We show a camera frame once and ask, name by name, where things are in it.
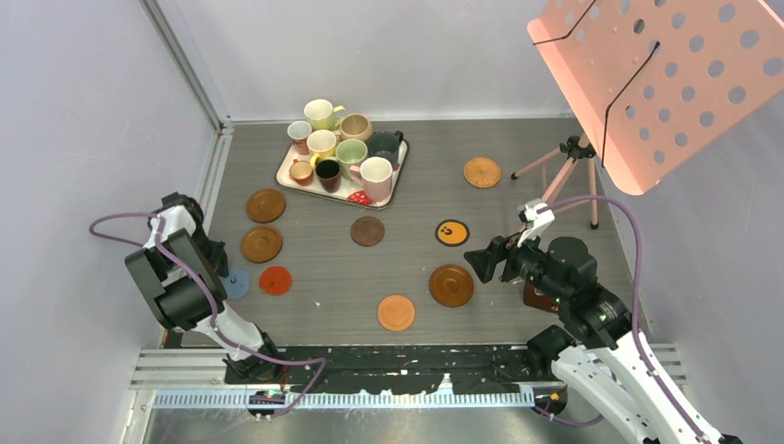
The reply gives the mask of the light green cup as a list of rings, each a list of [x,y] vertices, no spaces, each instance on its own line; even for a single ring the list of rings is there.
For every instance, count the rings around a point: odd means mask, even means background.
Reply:
[[[367,144],[359,139],[346,139],[336,148],[336,159],[340,165],[341,175],[351,180],[350,168],[359,166],[368,156]]]

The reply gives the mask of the small pink white cup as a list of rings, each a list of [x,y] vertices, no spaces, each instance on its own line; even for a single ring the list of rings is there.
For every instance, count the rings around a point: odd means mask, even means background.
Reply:
[[[298,155],[307,156],[310,154],[307,140],[311,134],[312,126],[305,120],[292,122],[287,128],[287,135],[291,141],[291,147]]]

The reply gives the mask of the dark brown ridged coaster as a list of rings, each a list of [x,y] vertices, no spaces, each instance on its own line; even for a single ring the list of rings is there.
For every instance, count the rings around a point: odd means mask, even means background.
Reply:
[[[442,265],[430,276],[429,292],[431,297],[443,306],[461,307],[473,296],[473,278],[460,265]]]

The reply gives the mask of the woven rattan coaster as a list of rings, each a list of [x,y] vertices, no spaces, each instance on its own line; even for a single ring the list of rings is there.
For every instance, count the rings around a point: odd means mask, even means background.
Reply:
[[[479,189],[492,188],[500,181],[500,166],[490,158],[475,157],[463,168],[463,176],[472,186]]]

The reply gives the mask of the dark green mug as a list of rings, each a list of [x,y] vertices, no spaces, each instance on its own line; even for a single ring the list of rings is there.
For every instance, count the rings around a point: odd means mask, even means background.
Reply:
[[[369,156],[386,159],[394,169],[399,165],[399,148],[403,142],[402,131],[377,131],[367,141]]]

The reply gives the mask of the dark walnut round coaster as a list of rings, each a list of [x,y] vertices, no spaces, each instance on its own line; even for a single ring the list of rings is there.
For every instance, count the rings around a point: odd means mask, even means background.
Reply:
[[[383,222],[377,217],[363,216],[353,222],[349,234],[358,245],[371,247],[384,238],[386,230]]]

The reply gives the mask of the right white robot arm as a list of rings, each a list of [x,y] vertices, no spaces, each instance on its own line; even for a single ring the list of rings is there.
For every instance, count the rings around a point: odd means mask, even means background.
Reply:
[[[520,278],[554,300],[559,325],[530,339],[528,367],[540,379],[556,377],[589,401],[630,443],[738,443],[720,432],[686,399],[657,360],[632,313],[597,279],[597,262],[582,240],[493,238],[464,255],[477,277],[489,282]]]

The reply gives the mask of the small orange cup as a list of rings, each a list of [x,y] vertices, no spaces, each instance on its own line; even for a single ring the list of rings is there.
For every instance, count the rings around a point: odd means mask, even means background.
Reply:
[[[309,161],[295,159],[289,168],[289,177],[298,186],[307,187],[312,184],[313,169]]]

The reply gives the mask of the brown ridged wooden coaster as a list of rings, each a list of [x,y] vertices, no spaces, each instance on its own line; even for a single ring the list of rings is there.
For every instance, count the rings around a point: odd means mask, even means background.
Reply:
[[[277,228],[271,225],[259,225],[243,235],[240,252],[246,260],[261,264],[276,258],[282,246],[283,238]]]

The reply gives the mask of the yellow mug middle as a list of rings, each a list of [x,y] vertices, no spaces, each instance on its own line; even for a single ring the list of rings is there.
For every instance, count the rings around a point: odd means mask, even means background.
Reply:
[[[328,157],[334,156],[338,144],[337,135],[328,129],[318,129],[314,131],[306,141],[307,148],[311,155],[310,165],[312,168]]]

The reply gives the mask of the dark maroon cup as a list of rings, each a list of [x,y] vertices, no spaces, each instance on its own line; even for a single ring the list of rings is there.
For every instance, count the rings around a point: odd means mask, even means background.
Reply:
[[[337,192],[341,181],[340,164],[333,158],[317,161],[314,172],[327,193]]]

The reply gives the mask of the blue round coaster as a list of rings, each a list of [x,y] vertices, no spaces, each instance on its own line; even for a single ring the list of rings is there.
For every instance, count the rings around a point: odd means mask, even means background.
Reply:
[[[236,301],[245,297],[251,287],[250,274],[243,269],[231,268],[226,277],[220,277],[227,299]]]

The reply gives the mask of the light orange round coaster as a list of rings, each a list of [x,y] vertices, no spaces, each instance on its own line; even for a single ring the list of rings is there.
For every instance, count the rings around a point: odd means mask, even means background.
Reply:
[[[416,310],[408,297],[393,294],[380,301],[376,316],[383,328],[398,332],[408,329],[413,324]]]

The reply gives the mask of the red apple smiley coaster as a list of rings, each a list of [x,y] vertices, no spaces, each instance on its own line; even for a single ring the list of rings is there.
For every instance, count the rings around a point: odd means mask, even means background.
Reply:
[[[292,276],[287,268],[280,265],[267,267],[259,277],[260,289],[271,296],[286,294],[293,283]]]

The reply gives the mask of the brown leather holder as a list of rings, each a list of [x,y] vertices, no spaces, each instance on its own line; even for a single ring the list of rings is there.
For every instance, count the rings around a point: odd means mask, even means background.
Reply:
[[[533,309],[550,314],[558,314],[560,312],[559,302],[537,289],[530,282],[526,282],[523,286],[522,300],[526,306]]]

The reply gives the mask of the yellow mug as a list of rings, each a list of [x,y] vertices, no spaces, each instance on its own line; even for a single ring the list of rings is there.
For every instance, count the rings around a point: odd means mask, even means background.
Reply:
[[[328,129],[318,129],[314,131],[306,141],[307,148],[311,155],[310,165],[312,168],[328,157],[334,156],[338,144],[337,135]]]
[[[313,130],[336,130],[347,111],[343,105],[333,105],[326,99],[314,99],[304,106],[303,113]]]

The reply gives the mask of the cream serving tray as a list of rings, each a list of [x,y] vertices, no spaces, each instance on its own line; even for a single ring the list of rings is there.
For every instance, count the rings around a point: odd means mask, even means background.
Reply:
[[[343,204],[351,204],[359,207],[383,210],[390,205],[395,197],[398,187],[398,180],[401,173],[403,172],[403,166],[405,165],[409,151],[410,144],[406,139],[403,139],[399,145],[399,168],[392,175],[391,194],[380,202],[370,200],[364,192],[362,185],[358,184],[352,179],[341,178],[339,181],[339,186],[335,192],[327,192],[319,180],[315,177],[315,175],[312,175],[312,182],[310,184],[300,185],[290,176],[290,168],[297,162],[309,163],[310,160],[304,156],[298,155],[293,145],[287,149],[287,152],[284,154],[280,166],[277,169],[275,174],[276,183],[284,189],[304,193],[314,197],[320,197],[334,202],[341,202]]]

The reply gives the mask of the pink tripod legs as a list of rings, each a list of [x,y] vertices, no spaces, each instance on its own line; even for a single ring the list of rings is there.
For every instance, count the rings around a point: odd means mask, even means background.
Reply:
[[[565,162],[555,177],[550,182],[547,182],[545,164],[560,155],[565,157]],[[594,161],[595,156],[596,151],[585,133],[580,136],[570,136],[565,142],[561,143],[558,148],[511,173],[510,178],[512,180],[517,180],[527,173],[534,171],[536,168],[540,168],[542,170],[543,184],[545,186],[541,199],[547,204],[552,204],[561,194],[577,165],[585,164],[588,167],[589,194],[596,195],[597,179]]]

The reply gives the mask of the orange black smiley coaster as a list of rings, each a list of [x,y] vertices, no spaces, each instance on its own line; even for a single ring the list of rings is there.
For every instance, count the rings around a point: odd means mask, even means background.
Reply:
[[[463,245],[470,236],[469,227],[457,219],[445,219],[435,228],[436,240],[447,247]]]

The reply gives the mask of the beige brown cup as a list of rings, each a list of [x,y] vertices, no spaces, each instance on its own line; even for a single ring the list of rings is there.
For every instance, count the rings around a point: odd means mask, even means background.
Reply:
[[[347,115],[337,128],[337,135],[341,141],[355,139],[367,142],[373,134],[372,122],[362,114]]]

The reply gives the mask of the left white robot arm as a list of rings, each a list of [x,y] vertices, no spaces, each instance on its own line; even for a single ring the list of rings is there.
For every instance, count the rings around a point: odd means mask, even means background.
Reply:
[[[197,201],[173,192],[147,217],[149,239],[125,258],[125,267],[158,323],[195,331],[224,349],[227,380],[271,383],[284,360],[267,333],[227,303],[227,254],[210,240]]]

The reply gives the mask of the yellow mug back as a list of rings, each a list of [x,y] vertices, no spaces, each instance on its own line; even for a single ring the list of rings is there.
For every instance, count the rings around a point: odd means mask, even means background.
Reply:
[[[304,106],[303,113],[313,130],[336,130],[347,111],[343,105],[333,105],[326,99],[314,99]]]

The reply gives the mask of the pink perforated music stand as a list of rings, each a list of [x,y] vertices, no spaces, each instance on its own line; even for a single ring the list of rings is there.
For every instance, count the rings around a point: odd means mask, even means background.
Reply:
[[[763,1],[550,1],[527,31],[630,195],[783,90],[783,22]]]

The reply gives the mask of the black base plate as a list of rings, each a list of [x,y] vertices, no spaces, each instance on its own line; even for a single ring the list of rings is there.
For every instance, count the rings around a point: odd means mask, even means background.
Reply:
[[[458,394],[493,394],[512,393],[519,383],[560,382],[536,352],[512,345],[299,346],[279,349],[274,357],[286,363],[234,364],[224,355],[225,382],[272,384],[299,393],[319,368],[311,362],[317,358],[326,359],[326,367],[309,394],[430,394],[446,380]]]

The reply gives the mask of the pink white mug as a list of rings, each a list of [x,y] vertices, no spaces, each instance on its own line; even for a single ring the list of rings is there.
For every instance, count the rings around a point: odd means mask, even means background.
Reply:
[[[383,157],[369,157],[358,166],[349,168],[349,176],[361,185],[367,197],[380,204],[390,197],[394,168]]]

